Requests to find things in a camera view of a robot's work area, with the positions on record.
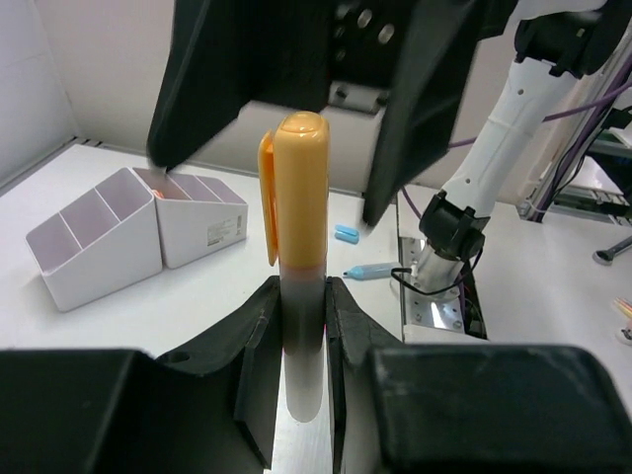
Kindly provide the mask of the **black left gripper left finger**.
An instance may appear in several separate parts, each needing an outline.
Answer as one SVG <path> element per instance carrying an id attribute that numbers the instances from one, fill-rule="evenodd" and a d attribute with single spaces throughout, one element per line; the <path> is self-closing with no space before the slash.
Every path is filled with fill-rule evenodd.
<path id="1" fill-rule="evenodd" d="M 261 473 L 273 462 L 280 291 L 158 357 L 132 349 L 1 354 L 5 473 Z"/>

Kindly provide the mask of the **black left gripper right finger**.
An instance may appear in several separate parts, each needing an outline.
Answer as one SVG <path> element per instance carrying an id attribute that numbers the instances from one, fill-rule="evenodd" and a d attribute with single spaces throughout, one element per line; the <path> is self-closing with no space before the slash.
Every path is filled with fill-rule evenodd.
<path id="1" fill-rule="evenodd" d="M 326 283 L 336 473 L 627 473 L 631 421 L 573 346 L 407 345 Z"/>

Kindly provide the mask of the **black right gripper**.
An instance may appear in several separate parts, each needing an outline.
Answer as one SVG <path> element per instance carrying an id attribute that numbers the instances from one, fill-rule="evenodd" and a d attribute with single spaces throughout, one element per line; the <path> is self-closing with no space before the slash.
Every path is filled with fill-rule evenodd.
<path id="1" fill-rule="evenodd" d="M 332 33 L 328 1 L 177 1 L 147 155 L 177 168 L 252 101 L 366 115 L 388 102 L 362 209 L 374 227 L 446 154 L 481 27 L 480 1 L 338 1 Z"/>

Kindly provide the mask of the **yellow marker cap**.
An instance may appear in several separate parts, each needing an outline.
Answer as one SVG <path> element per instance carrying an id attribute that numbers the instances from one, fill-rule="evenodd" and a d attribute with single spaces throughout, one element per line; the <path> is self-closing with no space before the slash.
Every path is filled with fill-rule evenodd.
<path id="1" fill-rule="evenodd" d="M 295 112 L 268 131 L 258 170 L 270 265 L 311 269 L 327 255 L 330 127 Z"/>

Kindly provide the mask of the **blue highlighter pen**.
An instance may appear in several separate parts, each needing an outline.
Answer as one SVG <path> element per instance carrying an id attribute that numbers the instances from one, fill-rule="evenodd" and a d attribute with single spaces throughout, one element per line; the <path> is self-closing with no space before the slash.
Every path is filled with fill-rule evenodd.
<path id="1" fill-rule="evenodd" d="M 389 278 L 391 272 L 399 267 L 398 262 L 354 266 L 343 272 L 343 277 L 358 281 Z"/>

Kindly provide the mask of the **orange highlighter pen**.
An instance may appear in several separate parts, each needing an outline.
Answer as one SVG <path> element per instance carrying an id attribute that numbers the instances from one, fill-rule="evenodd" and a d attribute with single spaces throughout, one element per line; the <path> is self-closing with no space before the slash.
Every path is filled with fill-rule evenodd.
<path id="1" fill-rule="evenodd" d="M 323 393 L 325 268 L 279 267 L 286 406 L 299 423 L 319 413 Z"/>

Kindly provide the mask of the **light blue marker cap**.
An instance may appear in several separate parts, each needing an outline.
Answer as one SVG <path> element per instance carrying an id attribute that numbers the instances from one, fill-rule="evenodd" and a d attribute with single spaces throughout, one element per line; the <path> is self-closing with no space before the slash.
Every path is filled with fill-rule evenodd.
<path id="1" fill-rule="evenodd" d="M 359 231 L 352 227 L 336 224 L 334 237 L 342 242 L 356 245 L 359 242 Z"/>

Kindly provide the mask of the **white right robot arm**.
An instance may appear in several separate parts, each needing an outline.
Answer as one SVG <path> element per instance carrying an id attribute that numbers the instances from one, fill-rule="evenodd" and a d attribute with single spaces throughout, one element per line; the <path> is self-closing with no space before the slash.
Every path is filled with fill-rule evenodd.
<path id="1" fill-rule="evenodd" d="M 424 211 L 427 244 L 405 285 L 439 295 L 476 264 L 497 195 L 553 107 L 610 58 L 627 1 L 178 1 L 147 153 L 171 171 L 250 102 L 357 109 L 382 122 L 364 192 L 374 226 L 410 181 L 448 151 L 478 44 L 514 29 L 499 100 Z"/>

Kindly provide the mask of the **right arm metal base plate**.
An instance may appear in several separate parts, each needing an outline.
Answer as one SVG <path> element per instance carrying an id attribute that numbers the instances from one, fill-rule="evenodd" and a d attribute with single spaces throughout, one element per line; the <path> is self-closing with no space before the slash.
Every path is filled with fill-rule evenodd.
<path id="1" fill-rule="evenodd" d="M 404 326 L 488 338 L 473 275 L 476 258 L 444 260 L 425 240 L 414 237 L 399 239 L 399 257 L 404 271 L 396 282 Z"/>

